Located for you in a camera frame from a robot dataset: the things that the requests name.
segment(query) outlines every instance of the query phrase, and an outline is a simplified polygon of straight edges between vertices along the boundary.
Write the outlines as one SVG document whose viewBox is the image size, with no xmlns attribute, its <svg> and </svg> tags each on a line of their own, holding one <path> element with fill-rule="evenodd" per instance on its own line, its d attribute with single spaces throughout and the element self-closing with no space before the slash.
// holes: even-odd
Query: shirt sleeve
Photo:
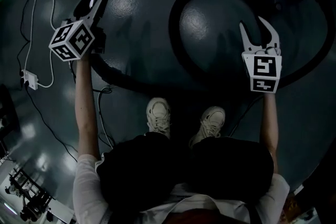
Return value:
<svg viewBox="0 0 336 224">
<path fill-rule="evenodd" d="M 289 193 L 289 185 L 278 174 L 273 174 L 268 192 L 261 197 L 256 205 L 263 224 L 277 224 Z"/>
<path fill-rule="evenodd" d="M 81 155 L 74 182 L 73 203 L 79 224 L 100 224 L 109 214 L 109 206 L 100 189 L 100 178 L 95 171 L 96 158 Z"/>
</svg>

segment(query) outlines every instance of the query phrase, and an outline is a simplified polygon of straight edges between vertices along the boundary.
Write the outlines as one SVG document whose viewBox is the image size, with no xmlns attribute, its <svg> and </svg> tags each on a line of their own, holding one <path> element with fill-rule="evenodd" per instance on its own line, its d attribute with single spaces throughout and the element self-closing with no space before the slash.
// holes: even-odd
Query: power strip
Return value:
<svg viewBox="0 0 336 224">
<path fill-rule="evenodd" d="M 38 78 L 37 75 L 29 72 L 29 71 L 24 71 L 22 70 L 22 73 L 24 74 L 23 78 L 24 78 L 24 82 L 28 81 L 29 82 L 29 87 L 31 87 L 33 90 L 37 90 L 38 89 Z"/>
</svg>

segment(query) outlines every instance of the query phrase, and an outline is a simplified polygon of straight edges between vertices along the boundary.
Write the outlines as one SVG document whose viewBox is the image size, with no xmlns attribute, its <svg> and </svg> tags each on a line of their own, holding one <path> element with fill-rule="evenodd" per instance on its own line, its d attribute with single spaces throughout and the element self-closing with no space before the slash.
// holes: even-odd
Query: forearm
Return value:
<svg viewBox="0 0 336 224">
<path fill-rule="evenodd" d="M 77 61 L 76 77 L 75 110 L 79 130 L 78 156 L 90 154 L 99 158 L 98 128 L 88 55 Z"/>
<path fill-rule="evenodd" d="M 278 172 L 278 165 L 276 158 L 278 140 L 279 140 L 279 127 L 278 127 L 275 95 L 273 93 L 265 93 L 264 112 L 260 130 L 260 142 L 261 144 L 264 144 L 272 154 L 275 173 Z"/>
</svg>

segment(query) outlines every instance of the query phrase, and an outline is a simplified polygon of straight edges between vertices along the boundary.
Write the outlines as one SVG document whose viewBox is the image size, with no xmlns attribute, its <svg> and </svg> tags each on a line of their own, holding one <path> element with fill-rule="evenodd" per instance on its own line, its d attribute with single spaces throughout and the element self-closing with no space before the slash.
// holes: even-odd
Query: black pants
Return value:
<svg viewBox="0 0 336 224">
<path fill-rule="evenodd" d="M 113 211 L 139 212 L 160 205 L 180 182 L 215 199 L 253 204 L 267 192 L 273 169 L 270 153 L 256 142 L 206 138 L 185 162 L 166 136 L 148 133 L 105 154 L 97 173 Z"/>
</svg>

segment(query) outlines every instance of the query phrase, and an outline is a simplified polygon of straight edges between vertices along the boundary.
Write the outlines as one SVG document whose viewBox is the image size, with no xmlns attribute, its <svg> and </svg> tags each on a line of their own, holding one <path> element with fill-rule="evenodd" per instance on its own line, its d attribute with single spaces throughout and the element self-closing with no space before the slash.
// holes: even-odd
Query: shoelace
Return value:
<svg viewBox="0 0 336 224">
<path fill-rule="evenodd" d="M 155 118 L 154 121 L 151 123 L 148 122 L 147 125 L 151 131 L 159 131 L 160 133 L 166 133 L 170 126 L 168 122 L 168 116 L 165 116 L 164 118 Z"/>
<path fill-rule="evenodd" d="M 209 122 L 201 121 L 201 130 L 204 137 L 220 137 L 221 134 L 219 131 L 221 130 L 220 126 L 213 126 Z"/>
</svg>

